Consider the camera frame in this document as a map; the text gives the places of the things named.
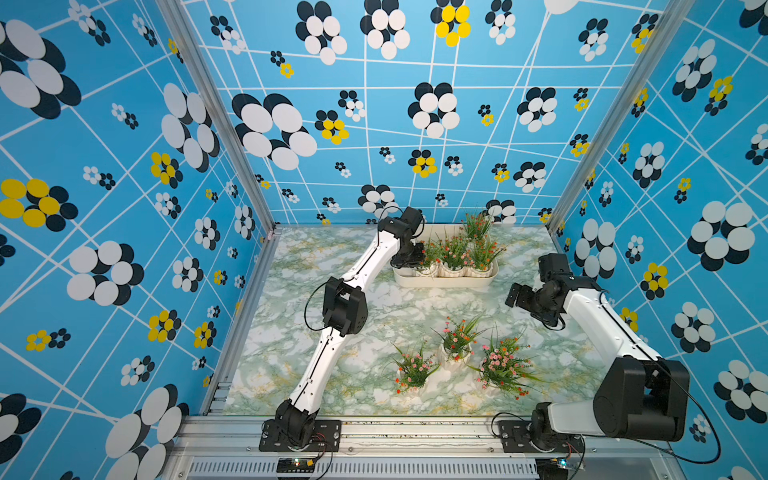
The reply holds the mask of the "red potted gypsophila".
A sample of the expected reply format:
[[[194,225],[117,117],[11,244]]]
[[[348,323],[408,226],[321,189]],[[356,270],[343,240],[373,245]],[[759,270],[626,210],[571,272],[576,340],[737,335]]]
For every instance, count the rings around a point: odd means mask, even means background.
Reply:
[[[418,276],[436,277],[439,271],[441,247],[437,241],[428,241],[424,244],[424,257],[416,268]]]
[[[487,237],[494,218],[487,212],[467,213],[462,223],[464,236],[470,241],[480,241]]]
[[[438,241],[438,274],[444,278],[459,278],[465,275],[468,266],[469,240],[464,235],[456,235]]]

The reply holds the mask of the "aluminium front rail frame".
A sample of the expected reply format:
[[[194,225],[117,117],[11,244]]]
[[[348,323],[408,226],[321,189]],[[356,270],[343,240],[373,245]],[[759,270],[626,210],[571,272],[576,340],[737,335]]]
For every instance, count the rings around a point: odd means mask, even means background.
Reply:
[[[164,479],[539,479],[536,460],[562,459],[568,479],[681,479],[667,445],[586,438],[581,454],[505,453],[493,430],[497,417],[335,417],[336,453],[273,453],[258,449],[263,418],[194,417],[181,429]],[[279,458],[313,458],[311,477],[276,475]]]

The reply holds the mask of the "controller board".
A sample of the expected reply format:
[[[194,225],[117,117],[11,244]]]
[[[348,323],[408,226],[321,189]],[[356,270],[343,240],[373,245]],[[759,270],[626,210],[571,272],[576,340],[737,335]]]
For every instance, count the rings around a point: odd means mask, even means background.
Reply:
[[[316,471],[316,461],[313,458],[279,458],[276,465],[276,475],[282,477],[311,477]]]
[[[536,468],[540,480],[567,480],[570,475],[568,465],[562,459],[537,459]]]

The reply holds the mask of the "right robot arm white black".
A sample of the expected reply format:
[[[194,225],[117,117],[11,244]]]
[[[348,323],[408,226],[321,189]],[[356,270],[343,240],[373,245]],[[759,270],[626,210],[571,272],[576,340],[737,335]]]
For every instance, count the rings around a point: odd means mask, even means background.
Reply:
[[[513,284],[507,305],[527,311],[546,327],[576,322],[608,370],[590,400],[538,404],[529,427],[532,444],[550,451],[569,436],[680,440],[687,418],[688,370],[642,341],[594,280],[570,270],[565,255],[543,255],[538,268],[542,287]]]

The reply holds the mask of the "left controller board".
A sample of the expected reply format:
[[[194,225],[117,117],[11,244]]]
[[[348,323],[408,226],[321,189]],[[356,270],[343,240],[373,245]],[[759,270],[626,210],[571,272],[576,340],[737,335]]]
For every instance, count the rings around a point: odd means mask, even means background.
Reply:
[[[282,477],[311,477],[316,471],[316,461],[313,458],[279,458],[276,465],[276,475]]]

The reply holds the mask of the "pink potted gypsophila front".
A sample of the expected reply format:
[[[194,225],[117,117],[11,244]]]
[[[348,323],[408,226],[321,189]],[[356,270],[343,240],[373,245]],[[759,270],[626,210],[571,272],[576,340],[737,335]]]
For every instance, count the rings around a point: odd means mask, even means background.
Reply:
[[[426,351],[423,343],[418,349],[404,350],[395,346],[398,357],[394,360],[397,366],[395,377],[395,392],[405,395],[423,389],[430,377],[440,369],[437,357]]]

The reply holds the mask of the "left aluminium corner post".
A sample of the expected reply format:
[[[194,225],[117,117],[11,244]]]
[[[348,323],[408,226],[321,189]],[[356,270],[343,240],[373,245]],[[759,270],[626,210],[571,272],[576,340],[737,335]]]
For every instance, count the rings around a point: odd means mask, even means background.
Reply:
[[[255,174],[246,158],[235,128],[228,119],[224,102],[204,60],[203,51],[195,41],[191,23],[186,18],[182,3],[180,1],[159,0],[157,5],[173,39],[184,55],[190,76],[203,98],[223,146],[229,153],[235,172],[253,204],[255,213],[265,231],[265,237],[270,240],[276,232],[276,223],[266,200],[259,191]]]

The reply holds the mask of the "pink potted gypsophila middle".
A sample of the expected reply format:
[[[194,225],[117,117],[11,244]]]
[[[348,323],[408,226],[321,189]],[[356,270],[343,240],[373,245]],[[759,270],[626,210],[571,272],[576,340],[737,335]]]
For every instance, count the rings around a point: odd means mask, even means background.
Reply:
[[[438,353],[441,364],[448,370],[455,370],[466,364],[473,356],[477,337],[483,333],[483,330],[478,328],[479,323],[479,316],[469,320],[447,317],[442,329],[435,330],[439,335]]]

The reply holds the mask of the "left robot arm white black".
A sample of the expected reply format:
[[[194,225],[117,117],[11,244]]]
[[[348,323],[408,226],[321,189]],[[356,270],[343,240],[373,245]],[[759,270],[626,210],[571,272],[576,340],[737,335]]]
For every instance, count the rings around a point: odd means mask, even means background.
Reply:
[[[331,276],[322,292],[320,338],[298,385],[276,409],[274,422],[289,445],[303,448],[313,436],[322,396],[345,343],[361,332],[369,312],[366,290],[387,265],[412,268],[425,258],[420,235],[424,216],[407,207],[386,216],[362,256],[345,273]]]

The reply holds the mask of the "orange potted gypsophila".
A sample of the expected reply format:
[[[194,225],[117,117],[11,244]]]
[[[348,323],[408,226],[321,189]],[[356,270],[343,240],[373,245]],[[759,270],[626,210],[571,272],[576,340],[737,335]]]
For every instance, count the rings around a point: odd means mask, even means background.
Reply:
[[[474,239],[469,249],[467,274],[474,278],[491,277],[495,262],[504,251],[505,248],[503,246],[500,246],[488,236]]]

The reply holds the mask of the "right controller board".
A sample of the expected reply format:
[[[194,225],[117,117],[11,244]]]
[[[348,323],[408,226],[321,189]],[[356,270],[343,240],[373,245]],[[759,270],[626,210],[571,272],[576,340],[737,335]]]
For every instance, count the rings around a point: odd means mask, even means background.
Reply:
[[[562,459],[537,459],[536,468],[540,480],[567,480],[570,475],[568,465]]]

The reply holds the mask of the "pink potted gypsophila large right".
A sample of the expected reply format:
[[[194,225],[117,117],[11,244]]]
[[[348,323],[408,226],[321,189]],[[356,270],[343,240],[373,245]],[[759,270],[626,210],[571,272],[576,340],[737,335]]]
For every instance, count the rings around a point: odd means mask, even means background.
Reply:
[[[499,335],[496,330],[481,345],[468,368],[475,375],[475,381],[483,390],[498,390],[521,399],[535,390],[540,382],[534,373],[533,358],[527,354],[531,345],[524,338],[525,331]]]

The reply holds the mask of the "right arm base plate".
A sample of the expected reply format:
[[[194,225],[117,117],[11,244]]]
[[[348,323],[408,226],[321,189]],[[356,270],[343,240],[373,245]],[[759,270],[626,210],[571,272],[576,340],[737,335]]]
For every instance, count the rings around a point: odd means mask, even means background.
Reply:
[[[567,456],[581,454],[585,442],[572,434],[538,432],[528,421],[497,420],[493,427],[505,453],[551,454]]]

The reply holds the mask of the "white plastic storage box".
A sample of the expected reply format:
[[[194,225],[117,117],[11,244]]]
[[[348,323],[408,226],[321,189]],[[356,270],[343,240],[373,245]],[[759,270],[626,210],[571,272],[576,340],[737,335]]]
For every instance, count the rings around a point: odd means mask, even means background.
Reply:
[[[459,224],[428,224],[418,237],[418,242],[445,240],[460,233]],[[439,266],[432,267],[428,273],[422,274],[416,269],[393,269],[394,278],[398,285],[405,288],[484,288],[489,286],[498,276],[500,267],[494,260],[491,268],[483,273],[468,269],[461,276],[444,276]]]

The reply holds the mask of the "aluminium corner post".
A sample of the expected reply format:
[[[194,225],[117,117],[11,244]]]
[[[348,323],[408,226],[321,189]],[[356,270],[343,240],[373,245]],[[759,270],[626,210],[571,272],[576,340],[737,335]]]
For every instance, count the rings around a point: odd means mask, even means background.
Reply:
[[[157,5],[173,39],[184,55],[190,76],[203,98],[223,146],[229,153],[235,172],[253,204],[255,213],[265,231],[265,237],[270,240],[276,232],[276,223],[266,200],[259,191],[255,174],[246,158],[235,128],[228,119],[224,102],[204,60],[203,51],[195,41],[191,23],[186,18],[182,3],[180,1],[159,0]]]
[[[636,95],[646,85],[694,4],[694,0],[673,0],[668,2],[666,9],[662,12],[656,34],[644,52],[639,55],[617,97],[599,125],[596,137],[591,142],[585,159],[580,161],[553,210],[553,215],[547,224],[547,230],[554,240],[557,239],[557,229],[576,203],[587,176],[596,168],[605,149],[624,122]]]

